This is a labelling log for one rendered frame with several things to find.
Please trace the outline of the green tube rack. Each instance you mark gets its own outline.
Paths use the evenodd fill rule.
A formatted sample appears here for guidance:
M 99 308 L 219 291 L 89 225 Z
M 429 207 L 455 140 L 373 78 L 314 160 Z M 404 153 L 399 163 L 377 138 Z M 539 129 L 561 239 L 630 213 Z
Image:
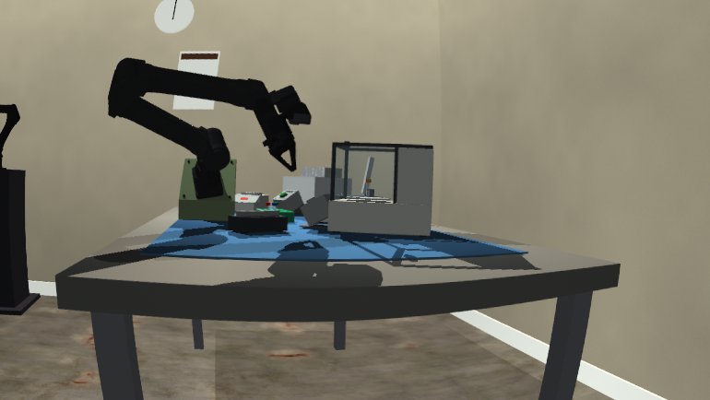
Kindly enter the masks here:
M 259 210 L 266 210 L 266 209 L 256 209 L 255 211 L 259 211 Z M 288 222 L 294 223 L 294 212 L 284 210 L 284 209 L 279 209 L 279 215 L 288 217 Z

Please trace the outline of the blue bench mat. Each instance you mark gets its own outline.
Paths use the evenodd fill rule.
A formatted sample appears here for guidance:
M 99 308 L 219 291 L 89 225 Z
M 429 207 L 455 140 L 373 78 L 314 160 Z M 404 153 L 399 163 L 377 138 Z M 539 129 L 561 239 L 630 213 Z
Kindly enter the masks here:
M 385 261 L 528 253 L 431 229 L 430 236 L 333 232 L 300 228 L 240 233 L 228 221 L 178 219 L 140 255 L 271 261 Z M 184 223 L 186 222 L 186 223 Z M 190 223 L 190 224 L 189 224 Z M 194 225 L 192 225 L 194 224 Z

